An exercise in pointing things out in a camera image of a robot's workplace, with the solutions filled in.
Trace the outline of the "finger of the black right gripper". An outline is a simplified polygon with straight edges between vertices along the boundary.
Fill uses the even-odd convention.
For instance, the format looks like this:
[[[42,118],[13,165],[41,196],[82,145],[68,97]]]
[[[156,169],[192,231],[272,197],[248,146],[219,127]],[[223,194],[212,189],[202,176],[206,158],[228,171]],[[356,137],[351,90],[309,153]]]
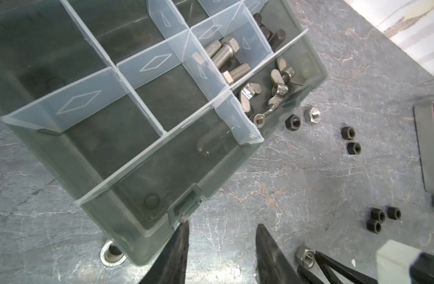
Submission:
[[[344,266],[321,252],[315,253],[315,263],[318,264],[328,282],[331,284],[342,284],[340,278],[334,272],[339,273],[353,284],[378,284],[377,280]],[[324,284],[322,280],[307,270],[303,265],[299,265],[297,274],[305,284]]]

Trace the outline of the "black hex nut near box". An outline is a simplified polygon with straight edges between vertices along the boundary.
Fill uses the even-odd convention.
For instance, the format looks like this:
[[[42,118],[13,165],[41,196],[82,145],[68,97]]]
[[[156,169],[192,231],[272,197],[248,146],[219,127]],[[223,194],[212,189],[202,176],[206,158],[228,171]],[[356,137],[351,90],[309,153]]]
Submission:
[[[289,131],[297,131],[301,128],[302,121],[300,117],[293,114],[285,121],[285,126]]]

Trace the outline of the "black nut pair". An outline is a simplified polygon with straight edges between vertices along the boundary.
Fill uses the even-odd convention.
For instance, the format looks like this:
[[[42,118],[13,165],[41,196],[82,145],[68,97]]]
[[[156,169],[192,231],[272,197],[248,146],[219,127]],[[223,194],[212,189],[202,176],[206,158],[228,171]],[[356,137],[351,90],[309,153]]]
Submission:
[[[360,143],[355,142],[355,130],[353,127],[347,126],[341,129],[341,135],[347,143],[347,152],[349,155],[359,155],[362,151]]]
[[[371,208],[369,218],[366,221],[366,228],[374,234],[379,234],[382,230],[382,224],[387,218],[401,220],[402,212],[400,208],[389,206],[386,211],[381,208]]]

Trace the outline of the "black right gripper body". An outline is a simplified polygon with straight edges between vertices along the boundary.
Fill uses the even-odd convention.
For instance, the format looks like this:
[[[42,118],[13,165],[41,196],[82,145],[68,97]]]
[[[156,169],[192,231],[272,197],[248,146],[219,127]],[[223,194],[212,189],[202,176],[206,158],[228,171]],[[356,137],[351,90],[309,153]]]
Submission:
[[[410,267],[413,284],[434,284],[434,255],[421,253]]]

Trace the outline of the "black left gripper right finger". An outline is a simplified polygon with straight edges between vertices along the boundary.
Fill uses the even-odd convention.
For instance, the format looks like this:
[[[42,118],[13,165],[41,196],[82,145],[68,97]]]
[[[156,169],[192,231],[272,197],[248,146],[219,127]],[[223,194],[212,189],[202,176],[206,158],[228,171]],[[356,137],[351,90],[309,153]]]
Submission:
[[[265,225],[256,231],[257,272],[260,284],[302,284]]]

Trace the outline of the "steel hex nut near box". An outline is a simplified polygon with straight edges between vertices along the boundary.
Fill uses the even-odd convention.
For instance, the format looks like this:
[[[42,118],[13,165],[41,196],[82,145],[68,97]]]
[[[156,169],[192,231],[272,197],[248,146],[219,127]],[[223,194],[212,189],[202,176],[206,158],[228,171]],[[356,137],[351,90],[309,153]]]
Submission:
[[[308,107],[304,112],[304,119],[309,124],[318,124],[321,120],[321,112],[316,107]]]

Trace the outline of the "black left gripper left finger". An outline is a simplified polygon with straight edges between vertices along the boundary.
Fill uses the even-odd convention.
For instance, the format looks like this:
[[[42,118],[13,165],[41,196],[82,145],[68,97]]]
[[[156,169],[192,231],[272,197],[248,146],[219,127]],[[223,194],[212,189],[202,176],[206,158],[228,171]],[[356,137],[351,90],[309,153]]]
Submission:
[[[181,222],[139,284],[184,284],[189,250],[189,222]]]

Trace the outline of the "black nut pair right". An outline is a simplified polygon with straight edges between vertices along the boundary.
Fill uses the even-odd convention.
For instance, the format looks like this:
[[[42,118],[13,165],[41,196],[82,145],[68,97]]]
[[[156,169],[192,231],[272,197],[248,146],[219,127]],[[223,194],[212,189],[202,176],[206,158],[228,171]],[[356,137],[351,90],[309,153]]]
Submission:
[[[381,208],[371,208],[369,218],[366,221],[366,228],[374,234],[379,234],[382,230],[382,224],[387,218],[401,220],[402,212],[400,208],[389,206],[386,211]]]

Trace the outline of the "black nut pair left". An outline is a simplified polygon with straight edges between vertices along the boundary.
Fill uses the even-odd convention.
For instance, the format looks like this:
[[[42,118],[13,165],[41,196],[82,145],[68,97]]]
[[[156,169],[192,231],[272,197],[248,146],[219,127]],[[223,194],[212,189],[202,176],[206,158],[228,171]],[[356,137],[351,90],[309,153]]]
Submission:
[[[341,129],[341,135],[347,143],[347,152],[349,155],[359,155],[362,151],[360,143],[355,142],[355,130],[353,127],[347,126]]]

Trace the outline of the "steel hex nut front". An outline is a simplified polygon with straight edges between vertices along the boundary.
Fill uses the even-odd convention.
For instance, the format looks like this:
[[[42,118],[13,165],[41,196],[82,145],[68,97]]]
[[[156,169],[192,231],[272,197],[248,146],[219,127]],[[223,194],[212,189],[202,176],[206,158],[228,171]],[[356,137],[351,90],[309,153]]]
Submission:
[[[300,264],[307,270],[312,269],[316,263],[315,252],[309,247],[300,246],[297,249],[295,256],[298,264]]]

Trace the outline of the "black bolt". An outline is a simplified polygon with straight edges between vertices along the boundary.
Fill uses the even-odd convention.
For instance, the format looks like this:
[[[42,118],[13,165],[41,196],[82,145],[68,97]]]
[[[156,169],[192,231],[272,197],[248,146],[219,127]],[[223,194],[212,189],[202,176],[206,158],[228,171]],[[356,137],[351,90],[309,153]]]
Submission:
[[[264,37],[269,42],[269,45],[272,49],[272,51],[276,52],[279,47],[283,44],[283,42],[286,40],[286,32],[282,29],[278,29],[275,33],[272,32],[268,27],[266,27],[262,23],[262,16],[260,13],[255,13],[253,15],[256,23],[260,27]]]

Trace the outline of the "grey metal tool tray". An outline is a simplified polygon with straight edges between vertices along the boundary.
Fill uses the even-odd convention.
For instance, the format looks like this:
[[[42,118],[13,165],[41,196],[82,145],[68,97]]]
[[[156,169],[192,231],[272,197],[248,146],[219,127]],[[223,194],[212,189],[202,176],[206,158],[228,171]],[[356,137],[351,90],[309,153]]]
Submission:
[[[413,108],[425,190],[434,195],[434,102]]]

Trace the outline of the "steel hex bolt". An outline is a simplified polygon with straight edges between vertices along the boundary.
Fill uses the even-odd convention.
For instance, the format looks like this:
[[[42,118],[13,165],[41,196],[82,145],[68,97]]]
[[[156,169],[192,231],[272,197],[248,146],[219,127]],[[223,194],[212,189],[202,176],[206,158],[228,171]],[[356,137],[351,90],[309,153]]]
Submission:
[[[222,43],[219,40],[214,40],[205,47],[205,52],[210,58],[212,58],[217,54],[221,47]],[[202,65],[205,62],[205,60],[201,57],[199,53],[195,53],[193,55],[193,58],[199,65]]]
[[[221,44],[222,47],[212,58],[214,65],[219,70],[221,70],[228,61],[234,59],[240,50],[238,41],[233,37],[224,37]]]
[[[234,84],[234,82],[240,80],[250,71],[251,71],[250,66],[247,63],[243,63],[231,71],[223,72],[222,75],[225,81],[227,82],[227,84],[232,85]]]

